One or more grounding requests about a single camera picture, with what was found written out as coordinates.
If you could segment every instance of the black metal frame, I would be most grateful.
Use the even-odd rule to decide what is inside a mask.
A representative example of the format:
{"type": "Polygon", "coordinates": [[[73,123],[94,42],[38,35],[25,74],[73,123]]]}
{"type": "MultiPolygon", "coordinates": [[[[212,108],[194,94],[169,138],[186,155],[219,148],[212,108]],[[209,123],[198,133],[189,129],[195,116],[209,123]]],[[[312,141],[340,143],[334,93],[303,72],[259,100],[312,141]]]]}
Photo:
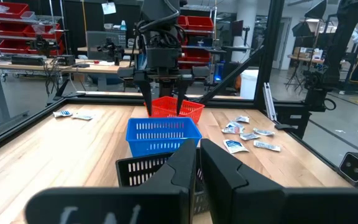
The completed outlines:
{"type": "MultiPolygon", "coordinates": [[[[327,30],[328,30],[328,25],[329,25],[329,22],[331,21],[331,18],[332,17],[337,17],[337,14],[331,14],[331,15],[328,15],[327,17],[327,20],[326,20],[326,25],[324,27],[324,34],[327,33],[327,30]]],[[[351,73],[354,69],[354,66],[356,65],[356,61],[357,61],[357,56],[358,56],[358,43],[354,43],[353,44],[353,47],[352,47],[352,51],[351,51],[352,54],[354,54],[353,58],[351,59],[350,63],[351,63],[351,66],[349,67],[349,71],[347,72],[347,75],[346,75],[346,79],[345,79],[345,82],[344,82],[344,86],[345,86],[345,90],[349,90],[350,89],[350,84],[349,84],[349,79],[351,78],[351,73]]]]}
{"type": "MultiPolygon", "coordinates": [[[[202,103],[205,104],[207,107],[212,108],[239,108],[239,109],[258,109],[260,111],[264,111],[265,109],[265,100],[263,96],[263,87],[265,82],[269,82],[270,80],[270,72],[272,71],[272,64],[273,64],[273,55],[275,51],[275,40],[278,35],[278,27],[280,18],[282,16],[283,6],[285,0],[277,0],[271,1],[268,20],[267,20],[267,29],[266,29],[266,38],[263,49],[263,56],[261,59],[258,79],[257,79],[257,86],[255,91],[255,98],[254,101],[251,100],[217,100],[213,99],[213,96],[218,93],[219,88],[224,88],[224,86],[230,81],[230,78],[224,80],[219,86],[219,88],[213,89],[211,92],[207,93],[205,96],[197,99],[198,101],[201,99],[203,100],[202,103]]],[[[229,76],[234,78],[238,76],[241,72],[247,69],[248,65],[247,62],[244,62],[239,68],[233,71],[229,76]]],[[[76,103],[80,101],[81,103],[112,103],[112,104],[122,104],[122,105],[143,105],[144,99],[138,96],[108,96],[108,97],[100,97],[90,98],[87,100],[87,97],[84,98],[67,98],[63,101],[58,101],[58,103],[54,105],[50,105],[44,111],[39,112],[36,115],[42,116],[43,113],[51,112],[51,110],[56,110],[56,106],[60,105],[62,102],[69,102],[69,103],[76,103]]],[[[294,133],[302,138],[303,134],[306,129],[306,125],[308,123],[309,118],[309,111],[315,108],[312,108],[310,105],[307,105],[302,102],[286,102],[286,101],[276,101],[275,102],[276,111],[278,113],[278,121],[281,123],[290,124],[293,126],[297,126],[298,129],[294,131],[294,133]]],[[[23,128],[22,125],[27,125],[32,122],[32,119],[36,117],[30,118],[28,121],[18,124],[16,128],[23,128]]],[[[8,130],[5,134],[11,133],[13,129],[8,130]]],[[[5,139],[5,135],[0,135],[0,140],[5,139]]]]}
{"type": "MultiPolygon", "coordinates": [[[[235,109],[251,109],[259,110],[265,114],[265,100],[263,97],[263,86],[265,82],[270,80],[270,72],[272,70],[273,55],[275,51],[275,39],[278,35],[278,23],[280,22],[284,0],[271,1],[269,16],[267,22],[267,36],[265,38],[264,54],[260,64],[259,76],[255,91],[255,100],[235,100],[235,99],[216,99],[210,98],[205,101],[207,108],[235,108],[235,109]]],[[[97,104],[97,105],[129,105],[143,106],[144,98],[142,96],[126,96],[126,95],[80,95],[75,98],[62,98],[56,103],[49,105],[39,113],[29,117],[27,120],[20,122],[11,129],[0,134],[0,147],[14,139],[18,135],[27,131],[44,118],[50,116],[52,112],[58,110],[66,104],[97,104]]],[[[276,112],[278,113],[278,121],[276,124],[286,123],[298,128],[291,132],[287,132],[291,137],[298,141],[307,150],[313,153],[317,158],[323,161],[327,166],[335,170],[339,175],[338,168],[319,152],[301,140],[308,124],[311,106],[305,103],[276,101],[276,112]]]]}
{"type": "MultiPolygon", "coordinates": [[[[27,120],[20,122],[18,125],[14,126],[11,129],[6,130],[0,134],[0,147],[18,137],[20,134],[29,130],[31,127],[35,126],[46,117],[51,116],[52,113],[56,110],[59,110],[67,104],[91,104],[91,105],[126,105],[126,106],[143,106],[144,99],[141,96],[117,96],[117,95],[81,95],[76,98],[63,98],[56,103],[46,107],[44,110],[39,113],[29,117],[27,120]]],[[[257,110],[254,105],[254,102],[251,100],[229,100],[229,99],[212,99],[206,104],[207,108],[237,108],[237,109],[250,109],[257,110]]],[[[278,103],[276,107],[284,109],[285,111],[303,111],[304,107],[300,106],[297,103],[278,103]]],[[[314,154],[318,159],[323,161],[327,166],[335,170],[339,175],[338,167],[336,167],[332,162],[328,161],[323,157],[319,152],[305,143],[301,138],[299,138],[295,133],[287,132],[291,137],[314,154]]]]}

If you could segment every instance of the white packet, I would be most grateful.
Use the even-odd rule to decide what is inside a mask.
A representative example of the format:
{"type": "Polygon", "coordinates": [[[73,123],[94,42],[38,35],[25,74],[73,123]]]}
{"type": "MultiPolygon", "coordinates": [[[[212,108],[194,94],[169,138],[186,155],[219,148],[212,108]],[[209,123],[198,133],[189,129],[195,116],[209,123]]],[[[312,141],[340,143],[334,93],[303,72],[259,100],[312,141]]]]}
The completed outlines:
{"type": "Polygon", "coordinates": [[[89,114],[89,113],[85,113],[85,112],[79,112],[79,113],[75,113],[72,118],[78,118],[78,119],[84,119],[84,120],[91,120],[94,118],[94,114],[89,114]]]}
{"type": "Polygon", "coordinates": [[[235,121],[249,123],[249,117],[247,117],[247,116],[238,116],[238,117],[236,117],[235,121]]]}
{"type": "Polygon", "coordinates": [[[243,125],[235,122],[235,121],[230,121],[229,124],[226,125],[227,128],[231,128],[231,127],[238,127],[241,129],[244,129],[243,125]]]}
{"type": "Polygon", "coordinates": [[[249,133],[249,134],[240,134],[240,138],[242,140],[251,140],[251,139],[257,139],[260,138],[260,136],[254,134],[254,133],[249,133]]]}
{"type": "Polygon", "coordinates": [[[226,146],[226,149],[233,154],[236,152],[249,152],[248,149],[246,149],[241,142],[233,141],[233,140],[223,140],[224,146],[226,146]]]}
{"type": "Polygon", "coordinates": [[[271,144],[268,144],[268,143],[265,143],[265,142],[260,142],[260,141],[254,141],[254,146],[255,147],[259,147],[259,148],[262,148],[262,149],[270,149],[270,150],[273,150],[273,151],[276,151],[276,152],[280,152],[281,151],[281,148],[280,146],[273,146],[271,144]]]}
{"type": "Polygon", "coordinates": [[[224,134],[242,134],[242,129],[239,127],[230,127],[222,129],[224,134]]]}
{"type": "Polygon", "coordinates": [[[274,135],[273,131],[263,131],[263,130],[259,130],[257,128],[254,128],[254,132],[257,134],[264,135],[264,136],[273,136],[274,135]]]}
{"type": "Polygon", "coordinates": [[[71,116],[71,115],[73,115],[73,113],[72,112],[70,112],[70,111],[59,111],[59,112],[53,112],[53,116],[55,117],[55,118],[59,118],[59,117],[61,117],[61,116],[71,116]]]}

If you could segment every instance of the desk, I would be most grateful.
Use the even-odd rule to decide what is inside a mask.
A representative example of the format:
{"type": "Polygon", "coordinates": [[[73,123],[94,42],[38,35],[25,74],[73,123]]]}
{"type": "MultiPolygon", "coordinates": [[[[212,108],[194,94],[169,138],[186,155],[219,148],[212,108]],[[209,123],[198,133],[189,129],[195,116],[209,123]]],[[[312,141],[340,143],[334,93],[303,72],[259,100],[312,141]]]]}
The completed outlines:
{"type": "MultiPolygon", "coordinates": [[[[88,68],[78,68],[80,73],[100,73],[98,86],[100,89],[106,89],[106,73],[117,73],[119,67],[128,67],[129,62],[122,61],[120,66],[107,66],[107,65],[93,65],[92,60],[80,60],[76,59],[76,63],[92,63],[88,68]]],[[[34,66],[34,65],[13,65],[11,62],[0,62],[0,68],[2,69],[12,69],[12,70],[36,70],[43,71],[43,66],[34,66]]],[[[65,72],[77,72],[77,68],[69,68],[64,70],[65,72]]],[[[27,116],[28,111],[19,114],[15,117],[11,117],[9,110],[6,104],[6,99],[4,96],[4,90],[2,89],[1,80],[0,80],[0,124],[10,123],[15,119],[19,119],[23,116],[27,116]]]]}
{"type": "MultiPolygon", "coordinates": [[[[310,62],[310,58],[303,58],[303,57],[298,58],[297,56],[294,56],[294,55],[288,55],[288,58],[293,59],[293,60],[299,60],[299,61],[302,61],[302,62],[310,62]]],[[[323,64],[323,63],[324,63],[324,60],[321,60],[321,59],[313,59],[313,60],[311,61],[311,63],[323,64]]],[[[344,63],[346,63],[346,61],[345,61],[345,60],[341,60],[341,64],[344,64],[344,63]]]]}
{"type": "MultiPolygon", "coordinates": [[[[78,47],[77,51],[88,52],[88,47],[78,47]]],[[[132,54],[132,48],[124,49],[125,54],[132,54]]],[[[139,50],[135,49],[134,54],[140,54],[139,50]]]]}
{"type": "MultiPolygon", "coordinates": [[[[131,157],[126,125],[129,118],[147,117],[144,106],[67,104],[62,109],[97,115],[91,121],[50,115],[0,147],[0,223],[24,224],[27,201],[46,188],[118,186],[115,162],[131,157]]],[[[279,145],[279,153],[255,148],[236,134],[223,134],[221,128],[240,114],[250,117],[246,131],[274,130],[275,124],[260,111],[214,108],[203,110],[198,129],[222,148],[224,139],[241,141],[250,152],[234,156],[283,186],[350,187],[284,131],[261,137],[279,145]]],[[[196,215],[193,223],[211,223],[209,212],[196,215]]]]}

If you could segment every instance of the metal shelving unit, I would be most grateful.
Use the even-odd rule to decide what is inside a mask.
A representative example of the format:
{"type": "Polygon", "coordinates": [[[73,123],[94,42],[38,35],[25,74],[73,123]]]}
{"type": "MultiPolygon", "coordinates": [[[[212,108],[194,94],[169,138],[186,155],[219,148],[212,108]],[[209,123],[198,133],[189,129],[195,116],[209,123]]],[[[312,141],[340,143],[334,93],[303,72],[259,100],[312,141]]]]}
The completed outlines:
{"type": "Polygon", "coordinates": [[[193,64],[203,64],[208,62],[187,62],[187,61],[178,61],[178,63],[193,63],[193,64]]]}
{"type": "MultiPolygon", "coordinates": [[[[3,36],[0,35],[0,39],[11,39],[11,40],[36,40],[35,37],[15,37],[15,36],[3,36]]],[[[55,39],[44,38],[47,41],[54,41],[55,39]]]]}
{"type": "MultiPolygon", "coordinates": [[[[54,16],[53,15],[53,8],[52,8],[52,0],[49,0],[49,6],[50,6],[50,13],[51,16],[36,16],[36,19],[12,19],[12,18],[2,18],[0,17],[0,22],[13,22],[13,23],[23,23],[23,24],[32,24],[32,25],[40,25],[40,26],[53,26],[53,28],[56,28],[56,24],[62,20],[63,30],[57,30],[62,31],[64,35],[64,41],[65,41],[65,47],[66,47],[66,53],[69,54],[68,51],[68,45],[67,45],[67,36],[66,36],[66,27],[65,27],[65,21],[64,21],[64,12],[63,12],[63,1],[60,1],[60,11],[62,16],[54,16]]],[[[6,35],[0,35],[0,40],[4,39],[15,39],[15,40],[35,40],[35,37],[14,37],[14,36],[6,36],[6,35]]],[[[57,36],[55,33],[54,39],[45,39],[47,41],[55,41],[56,43],[59,41],[57,40],[57,36]]],[[[3,55],[12,55],[10,53],[2,53],[3,55]]],[[[28,56],[34,56],[31,54],[15,54],[15,55],[28,55],[28,56]]],[[[7,74],[12,74],[13,77],[19,78],[19,74],[24,73],[25,75],[45,75],[43,72],[33,72],[31,74],[28,74],[27,71],[19,71],[19,70],[0,70],[0,76],[1,80],[4,82],[6,80],[7,74]]]]}
{"type": "Polygon", "coordinates": [[[24,24],[37,24],[37,25],[53,25],[59,22],[61,16],[36,16],[35,20],[32,19],[11,19],[11,18],[0,18],[0,22],[20,22],[24,24]]]}
{"type": "MultiPolygon", "coordinates": [[[[197,6],[197,5],[186,5],[180,8],[181,10],[190,10],[190,11],[203,11],[203,12],[209,12],[209,17],[211,19],[213,19],[213,24],[214,24],[214,29],[213,31],[206,31],[206,30],[185,30],[185,32],[188,33],[204,33],[204,34],[208,34],[208,35],[212,35],[213,38],[213,46],[215,46],[216,44],[216,34],[215,34],[215,30],[216,30],[216,13],[218,11],[218,8],[216,6],[197,6]]],[[[199,47],[199,46],[182,46],[182,48],[184,49],[212,49],[212,47],[199,47]]],[[[214,62],[214,55],[212,55],[211,60],[210,60],[210,66],[209,69],[211,70],[211,74],[210,75],[210,79],[209,82],[213,81],[213,73],[214,73],[214,66],[213,62],[214,62]]],[[[187,62],[187,61],[178,61],[178,63],[182,63],[182,64],[189,64],[189,63],[193,63],[193,64],[202,64],[206,62],[187,62]]]]}
{"type": "Polygon", "coordinates": [[[212,47],[186,46],[186,45],[183,45],[182,48],[186,48],[186,49],[212,49],[212,47]]]}
{"type": "Polygon", "coordinates": [[[195,32],[195,33],[204,33],[204,34],[214,34],[215,31],[206,31],[206,30],[185,30],[185,32],[195,32]]]}

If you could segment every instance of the gray floor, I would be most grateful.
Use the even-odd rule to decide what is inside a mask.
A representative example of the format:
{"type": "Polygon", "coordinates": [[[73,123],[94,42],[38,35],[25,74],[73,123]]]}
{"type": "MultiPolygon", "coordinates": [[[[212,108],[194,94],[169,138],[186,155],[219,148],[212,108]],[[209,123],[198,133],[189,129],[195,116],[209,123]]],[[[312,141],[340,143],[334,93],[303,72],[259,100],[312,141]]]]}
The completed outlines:
{"type": "MultiPolygon", "coordinates": [[[[277,100],[300,101],[305,99],[306,91],[295,86],[285,88],[288,72],[273,70],[270,78],[272,95],[277,100]]],[[[77,90],[82,90],[79,82],[74,82],[77,90]]],[[[7,77],[2,83],[11,116],[26,110],[30,114],[45,108],[47,94],[44,78],[13,78],[7,77]]],[[[87,90],[96,91],[95,86],[86,86],[87,90]]],[[[68,84],[65,93],[75,89],[68,84]]],[[[189,94],[203,94],[202,85],[193,85],[189,94]]],[[[358,151],[358,104],[352,102],[353,96],[330,93],[328,98],[334,100],[337,108],[325,113],[313,113],[303,140],[315,148],[324,157],[339,165],[346,152],[358,151]]]]}

